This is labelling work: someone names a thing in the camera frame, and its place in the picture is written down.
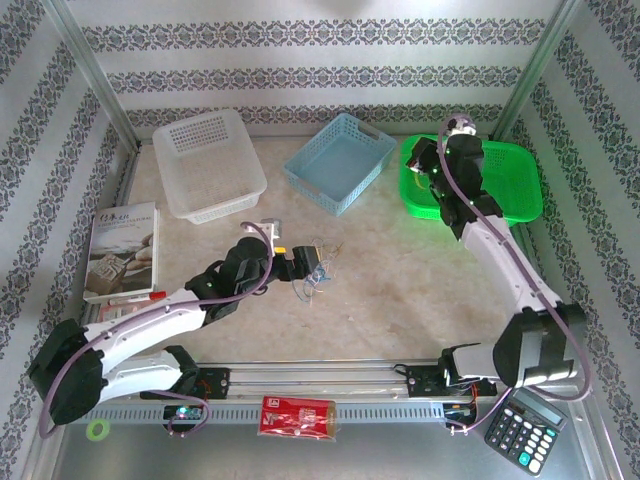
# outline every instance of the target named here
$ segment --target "tape roll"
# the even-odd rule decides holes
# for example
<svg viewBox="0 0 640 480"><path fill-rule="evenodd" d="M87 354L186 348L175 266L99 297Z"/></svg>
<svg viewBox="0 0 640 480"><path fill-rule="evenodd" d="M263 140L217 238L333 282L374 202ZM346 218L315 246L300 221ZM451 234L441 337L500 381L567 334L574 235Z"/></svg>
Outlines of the tape roll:
<svg viewBox="0 0 640 480"><path fill-rule="evenodd" d="M96 418L87 425L87 438L92 442L101 442L111 431L111 424L102 418Z"/></svg>

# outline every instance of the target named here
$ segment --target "blue plastic basket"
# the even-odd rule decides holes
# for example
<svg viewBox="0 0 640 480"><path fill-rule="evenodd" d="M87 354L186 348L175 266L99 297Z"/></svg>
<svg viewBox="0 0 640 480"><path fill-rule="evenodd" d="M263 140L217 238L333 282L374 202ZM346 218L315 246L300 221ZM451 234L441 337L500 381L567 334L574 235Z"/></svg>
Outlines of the blue plastic basket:
<svg viewBox="0 0 640 480"><path fill-rule="evenodd" d="M341 113L289 160L293 188L335 216L389 164L396 140Z"/></svg>

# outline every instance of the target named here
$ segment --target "striped wall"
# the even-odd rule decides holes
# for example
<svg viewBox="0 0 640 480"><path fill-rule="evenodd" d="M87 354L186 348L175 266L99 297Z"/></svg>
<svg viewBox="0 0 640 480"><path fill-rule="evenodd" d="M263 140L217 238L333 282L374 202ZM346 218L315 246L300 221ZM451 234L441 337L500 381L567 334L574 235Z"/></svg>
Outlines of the striped wall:
<svg viewBox="0 0 640 480"><path fill-rule="evenodd" d="M19 478L38 398L25 371L78 316L93 213L128 161L105 110L37 0L0 0L0 478Z"/></svg>
<svg viewBox="0 0 640 480"><path fill-rule="evenodd" d="M254 135L340 112L390 133L471 110L489 133L559 0L73 0L137 133L231 107Z"/></svg>
<svg viewBox="0 0 640 480"><path fill-rule="evenodd" d="M585 2L512 131L541 173L536 259L587 313L595 394L625 478L640 478L638 32L633 1Z"/></svg>

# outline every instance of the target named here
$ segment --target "book cover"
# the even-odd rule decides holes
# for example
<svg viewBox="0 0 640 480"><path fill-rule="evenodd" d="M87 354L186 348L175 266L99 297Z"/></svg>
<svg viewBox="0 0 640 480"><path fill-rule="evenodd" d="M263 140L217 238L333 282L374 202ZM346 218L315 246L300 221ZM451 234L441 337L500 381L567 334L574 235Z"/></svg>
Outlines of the book cover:
<svg viewBox="0 0 640 480"><path fill-rule="evenodd" d="M93 221L83 298L103 303L152 292L157 278L157 230L154 202L99 210Z"/></svg>

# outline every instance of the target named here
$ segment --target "red package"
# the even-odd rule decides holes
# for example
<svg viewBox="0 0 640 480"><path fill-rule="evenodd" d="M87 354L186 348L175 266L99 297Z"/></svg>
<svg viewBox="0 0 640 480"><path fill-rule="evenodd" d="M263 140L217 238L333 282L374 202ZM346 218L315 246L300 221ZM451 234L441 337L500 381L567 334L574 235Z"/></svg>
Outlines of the red package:
<svg viewBox="0 0 640 480"><path fill-rule="evenodd" d="M258 435L335 440L336 402L264 397Z"/></svg>

